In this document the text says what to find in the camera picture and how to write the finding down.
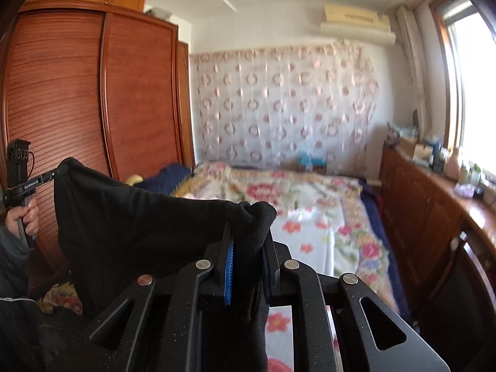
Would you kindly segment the person's left forearm sleeve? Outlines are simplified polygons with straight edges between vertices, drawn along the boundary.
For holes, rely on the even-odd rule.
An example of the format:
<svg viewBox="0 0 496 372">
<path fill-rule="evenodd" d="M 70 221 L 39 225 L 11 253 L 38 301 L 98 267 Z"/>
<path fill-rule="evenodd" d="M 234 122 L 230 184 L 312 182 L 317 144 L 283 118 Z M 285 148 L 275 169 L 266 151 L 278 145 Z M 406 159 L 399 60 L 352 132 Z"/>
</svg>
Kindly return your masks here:
<svg viewBox="0 0 496 372">
<path fill-rule="evenodd" d="M 1 226 L 1 370 L 30 371 L 37 364 L 33 317 L 36 306 L 22 298 L 27 292 L 24 266 L 29 249 Z"/>
</svg>

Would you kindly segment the person's left hand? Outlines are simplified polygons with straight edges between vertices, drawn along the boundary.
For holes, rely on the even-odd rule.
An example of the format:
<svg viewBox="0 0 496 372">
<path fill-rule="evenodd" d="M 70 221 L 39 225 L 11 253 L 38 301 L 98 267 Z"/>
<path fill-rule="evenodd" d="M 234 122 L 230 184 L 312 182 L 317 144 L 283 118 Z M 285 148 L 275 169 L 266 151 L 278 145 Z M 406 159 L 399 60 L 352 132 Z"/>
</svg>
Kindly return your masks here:
<svg viewBox="0 0 496 372">
<path fill-rule="evenodd" d="M 31 197 L 26 206 L 16 206 L 7 211 L 5 225 L 7 230 L 17 238 L 20 237 L 18 220 L 25 226 L 29 236 L 36 236 L 39 232 L 39 208 L 35 197 Z"/>
</svg>

